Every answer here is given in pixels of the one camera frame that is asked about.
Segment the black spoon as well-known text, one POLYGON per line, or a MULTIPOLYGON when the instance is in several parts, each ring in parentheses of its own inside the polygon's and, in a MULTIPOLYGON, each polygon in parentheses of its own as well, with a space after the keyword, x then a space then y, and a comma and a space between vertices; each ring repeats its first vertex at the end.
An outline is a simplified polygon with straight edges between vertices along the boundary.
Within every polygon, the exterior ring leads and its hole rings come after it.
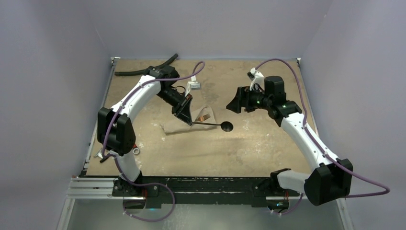
POLYGON ((220 128, 224 131, 224 132, 231 132, 234 129, 234 126, 231 122, 229 121, 224 121, 220 124, 214 124, 214 123, 206 123, 206 122, 193 122, 193 124, 196 125, 207 125, 207 126, 220 126, 220 128))

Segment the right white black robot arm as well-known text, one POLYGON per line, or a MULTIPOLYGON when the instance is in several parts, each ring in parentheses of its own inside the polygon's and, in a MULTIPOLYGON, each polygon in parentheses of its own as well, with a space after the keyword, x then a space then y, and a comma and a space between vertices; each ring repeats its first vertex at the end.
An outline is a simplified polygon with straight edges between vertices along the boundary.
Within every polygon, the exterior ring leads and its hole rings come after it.
POLYGON ((311 174, 282 169, 270 174, 269 189, 275 195, 294 190, 306 195, 314 206, 344 198, 350 193, 353 165, 348 159, 339 159, 314 136, 304 122, 304 114, 294 101, 286 96, 280 76, 264 79, 264 91, 249 86, 238 87, 236 95, 226 108, 234 113, 264 109, 279 127, 295 142, 312 168, 311 174))

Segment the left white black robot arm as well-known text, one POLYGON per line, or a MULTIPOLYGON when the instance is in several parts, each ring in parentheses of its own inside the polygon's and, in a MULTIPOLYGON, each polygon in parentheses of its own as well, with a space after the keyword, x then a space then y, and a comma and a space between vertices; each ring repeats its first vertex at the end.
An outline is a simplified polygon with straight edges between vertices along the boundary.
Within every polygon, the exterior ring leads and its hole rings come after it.
POLYGON ((143 182, 142 172, 131 153, 136 143, 133 122, 146 104, 158 96, 171 106, 172 115, 191 126, 194 121, 190 109, 192 96, 173 87, 182 79, 172 66, 150 66, 123 99, 110 108, 102 107, 97 113, 97 141, 102 144, 102 157, 114 160, 119 172, 117 187, 131 196, 142 191, 155 194, 160 188, 167 188, 159 182, 143 182))

